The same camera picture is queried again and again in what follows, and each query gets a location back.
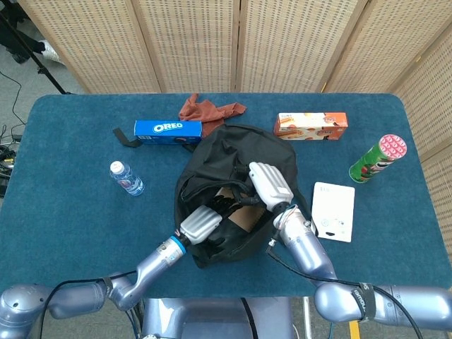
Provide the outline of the white table leg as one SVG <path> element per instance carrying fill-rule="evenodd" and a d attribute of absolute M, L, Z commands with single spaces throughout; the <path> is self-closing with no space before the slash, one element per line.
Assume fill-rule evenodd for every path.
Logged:
<path fill-rule="evenodd" d="M 309 298 L 302 298 L 304 339 L 312 339 Z"/>

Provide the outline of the orange wafer biscuit box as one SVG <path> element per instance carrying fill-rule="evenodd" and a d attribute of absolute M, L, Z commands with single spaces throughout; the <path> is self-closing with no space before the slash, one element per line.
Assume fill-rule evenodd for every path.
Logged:
<path fill-rule="evenodd" d="M 347 128 L 345 112 L 281 112 L 273 133 L 289 141 L 336 141 Z"/>

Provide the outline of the green Pringles chips can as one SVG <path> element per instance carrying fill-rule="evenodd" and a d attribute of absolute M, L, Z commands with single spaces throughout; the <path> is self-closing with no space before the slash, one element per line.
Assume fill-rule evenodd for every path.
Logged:
<path fill-rule="evenodd" d="M 400 136 L 386 134 L 349 168 L 350 178 L 358 183 L 367 182 L 404 157 L 407 150 L 407 144 Z"/>

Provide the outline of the black fabric backpack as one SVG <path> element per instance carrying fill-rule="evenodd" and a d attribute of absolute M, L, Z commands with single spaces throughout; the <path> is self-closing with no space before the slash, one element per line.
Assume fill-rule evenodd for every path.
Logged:
<path fill-rule="evenodd" d="M 298 189 L 297 156 L 287 142 L 262 129 L 245 125 L 222 125 L 197 145 L 186 145 L 191 159 L 181 173 L 175 191 L 174 220 L 176 239 L 190 252 L 199 268 L 217 263 L 241 261 L 254 254 L 271 232 L 280 237 L 274 226 L 276 217 L 297 207 L 310 228 L 311 213 L 306 199 Z M 197 207 L 208 203 L 222 188 L 238 187 L 243 197 L 256 194 L 250 178 L 238 174 L 235 168 L 250 162 L 262 162 L 277 167 L 291 188 L 294 198 L 290 205 L 272 213 L 266 211 L 254 229 L 248 233 L 239 227 L 227 230 L 218 227 L 200 244 L 192 245 L 179 233 L 181 222 Z"/>

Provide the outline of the blue carpet table cover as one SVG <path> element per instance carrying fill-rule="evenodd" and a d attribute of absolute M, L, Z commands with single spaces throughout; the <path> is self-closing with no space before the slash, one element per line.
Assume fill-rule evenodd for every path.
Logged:
<path fill-rule="evenodd" d="M 46 95 L 33 105 L 0 208 L 0 293 L 17 284 L 54 287 L 64 280 L 127 272 L 174 231 L 174 190 L 190 158 L 180 145 L 124 147 L 138 119 L 177 115 L 186 94 Z M 208 93 L 233 119 L 271 131 L 280 112 L 345 112 L 337 141 L 295 141 L 298 185 L 310 199 L 316 182 L 354 186 L 350 243 L 322 244 L 342 280 L 375 285 L 452 287 L 449 262 L 408 118 L 391 94 Z M 350 166 L 387 133 L 407 154 L 364 184 Z M 128 194 L 109 173 L 130 165 L 145 185 Z"/>

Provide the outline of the blue-grey robot torso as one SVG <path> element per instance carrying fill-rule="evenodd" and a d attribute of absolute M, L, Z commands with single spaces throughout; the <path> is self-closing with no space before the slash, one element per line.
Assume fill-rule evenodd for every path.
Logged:
<path fill-rule="evenodd" d="M 146 299 L 146 339 L 293 339 L 288 297 Z"/>

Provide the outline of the clear plastic water bottle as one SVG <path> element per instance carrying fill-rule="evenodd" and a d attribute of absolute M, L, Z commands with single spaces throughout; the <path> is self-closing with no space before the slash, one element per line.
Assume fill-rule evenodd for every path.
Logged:
<path fill-rule="evenodd" d="M 129 164 L 116 160 L 110 164 L 109 173 L 128 194 L 139 196 L 144 192 L 142 179 L 133 172 Z"/>

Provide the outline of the black tripod stand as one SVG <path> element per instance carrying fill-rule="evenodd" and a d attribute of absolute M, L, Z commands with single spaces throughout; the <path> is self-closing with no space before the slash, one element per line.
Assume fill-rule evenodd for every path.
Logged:
<path fill-rule="evenodd" d="M 26 44 L 26 41 L 18 34 L 18 31 L 9 23 L 9 21 L 2 13 L 0 13 L 0 22 L 6 26 L 6 29 L 12 34 L 12 36 L 18 42 L 18 44 L 27 52 L 28 56 L 36 63 L 37 72 L 39 74 L 45 75 L 47 79 L 52 83 L 52 85 L 62 95 L 71 95 L 71 92 L 64 90 L 60 83 L 49 72 L 48 68 L 35 56 L 34 51 Z"/>

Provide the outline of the white flat card package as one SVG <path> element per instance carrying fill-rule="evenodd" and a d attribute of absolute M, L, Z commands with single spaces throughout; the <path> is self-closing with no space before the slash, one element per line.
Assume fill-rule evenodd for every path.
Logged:
<path fill-rule="evenodd" d="M 353 187 L 316 182 L 311 215 L 318 236 L 350 243 L 354 205 L 355 189 Z"/>

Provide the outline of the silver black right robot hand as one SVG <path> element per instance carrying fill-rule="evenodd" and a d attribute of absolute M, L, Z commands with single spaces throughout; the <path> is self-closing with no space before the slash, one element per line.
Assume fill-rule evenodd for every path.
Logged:
<path fill-rule="evenodd" d="M 235 201 L 241 206 L 265 206 L 272 213 L 286 208 L 292 202 L 294 194 L 280 170 L 262 162 L 250 162 L 235 168 L 238 174 L 250 178 L 254 185 L 255 195 L 243 197 L 238 187 L 232 187 Z"/>

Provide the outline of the white sneaker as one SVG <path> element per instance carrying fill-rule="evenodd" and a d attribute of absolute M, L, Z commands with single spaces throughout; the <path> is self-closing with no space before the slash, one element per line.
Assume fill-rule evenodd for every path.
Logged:
<path fill-rule="evenodd" d="M 55 49 L 50 45 L 50 43 L 47 40 L 40 40 L 40 44 L 43 45 L 44 50 L 42 51 L 42 56 L 45 59 L 65 65 L 65 63 L 61 60 Z"/>

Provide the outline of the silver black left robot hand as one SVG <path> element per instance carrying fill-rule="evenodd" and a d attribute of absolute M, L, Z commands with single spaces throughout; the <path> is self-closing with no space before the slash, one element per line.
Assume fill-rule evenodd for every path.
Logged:
<path fill-rule="evenodd" d="M 192 245 L 200 244 L 232 214 L 237 205 L 233 198 L 217 195 L 211 201 L 197 207 L 179 226 L 179 233 Z"/>

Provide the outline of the blue Oreo cookie box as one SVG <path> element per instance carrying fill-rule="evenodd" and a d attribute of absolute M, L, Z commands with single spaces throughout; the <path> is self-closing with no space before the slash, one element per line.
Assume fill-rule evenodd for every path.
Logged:
<path fill-rule="evenodd" d="M 136 120 L 135 137 L 144 144 L 197 144 L 202 139 L 200 121 Z"/>

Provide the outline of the rust brown crumpled cloth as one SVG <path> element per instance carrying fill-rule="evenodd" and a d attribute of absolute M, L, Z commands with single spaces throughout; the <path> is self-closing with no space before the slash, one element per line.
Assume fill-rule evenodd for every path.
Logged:
<path fill-rule="evenodd" d="M 239 116 L 246 111 L 246 106 L 233 102 L 221 107 L 211 101 L 198 102 L 198 93 L 191 94 L 179 111 L 181 121 L 200 121 L 202 124 L 202 138 L 207 137 L 217 127 L 223 125 L 226 119 Z"/>

